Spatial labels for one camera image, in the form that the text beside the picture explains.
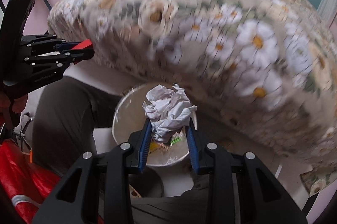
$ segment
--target person's leg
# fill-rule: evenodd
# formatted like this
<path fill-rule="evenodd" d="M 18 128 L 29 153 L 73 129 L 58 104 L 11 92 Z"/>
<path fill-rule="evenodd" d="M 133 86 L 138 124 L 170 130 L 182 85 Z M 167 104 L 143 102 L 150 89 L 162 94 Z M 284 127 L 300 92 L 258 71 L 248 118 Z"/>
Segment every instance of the person's leg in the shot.
<path fill-rule="evenodd" d="M 63 176 L 78 157 L 96 154 L 94 128 L 111 127 L 120 97 L 70 77 L 45 87 L 33 126 L 33 162 Z"/>
<path fill-rule="evenodd" d="M 191 190 L 181 196 L 133 198 L 135 224 L 205 224 L 209 176 L 198 176 Z"/>

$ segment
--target white paper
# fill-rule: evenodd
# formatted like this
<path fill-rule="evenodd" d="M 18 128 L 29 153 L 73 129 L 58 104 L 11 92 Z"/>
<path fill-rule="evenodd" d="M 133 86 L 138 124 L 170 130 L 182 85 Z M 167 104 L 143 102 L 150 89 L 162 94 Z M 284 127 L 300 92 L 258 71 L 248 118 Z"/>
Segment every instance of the white paper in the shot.
<path fill-rule="evenodd" d="M 172 86 L 175 90 L 158 85 L 148 91 L 144 101 L 145 115 L 152 124 L 152 137 L 158 143 L 167 143 L 170 138 L 179 133 L 183 126 L 188 126 L 193 111 L 197 110 L 185 94 L 185 90 L 177 84 Z"/>

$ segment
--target red bag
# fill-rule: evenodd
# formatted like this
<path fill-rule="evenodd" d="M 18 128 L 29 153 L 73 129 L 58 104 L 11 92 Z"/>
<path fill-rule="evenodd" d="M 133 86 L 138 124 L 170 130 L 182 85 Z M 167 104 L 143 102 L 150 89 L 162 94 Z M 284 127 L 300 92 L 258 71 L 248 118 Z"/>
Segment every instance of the red bag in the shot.
<path fill-rule="evenodd" d="M 34 163 L 27 163 L 19 147 L 8 139 L 0 147 L 0 168 L 2 187 L 21 218 L 31 224 L 60 177 Z M 98 223 L 104 223 L 100 217 Z"/>

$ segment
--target wardrobe door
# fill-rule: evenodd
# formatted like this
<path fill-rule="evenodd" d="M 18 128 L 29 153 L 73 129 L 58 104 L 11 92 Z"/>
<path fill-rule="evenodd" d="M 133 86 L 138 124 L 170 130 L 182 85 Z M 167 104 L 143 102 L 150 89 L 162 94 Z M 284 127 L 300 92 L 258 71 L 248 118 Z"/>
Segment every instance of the wardrobe door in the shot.
<path fill-rule="evenodd" d="M 1 28 L 2 18 L 3 18 L 3 12 L 0 8 L 0 28 Z"/>

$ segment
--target bed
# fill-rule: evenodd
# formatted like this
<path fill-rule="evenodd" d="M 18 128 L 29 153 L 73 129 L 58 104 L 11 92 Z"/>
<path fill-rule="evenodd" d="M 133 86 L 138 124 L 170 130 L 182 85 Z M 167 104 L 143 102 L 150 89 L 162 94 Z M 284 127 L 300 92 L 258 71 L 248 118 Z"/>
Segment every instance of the bed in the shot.
<path fill-rule="evenodd" d="M 91 39 L 94 60 L 178 83 L 206 112 L 336 180 L 337 49 L 307 0 L 61 0 L 50 33 Z"/>

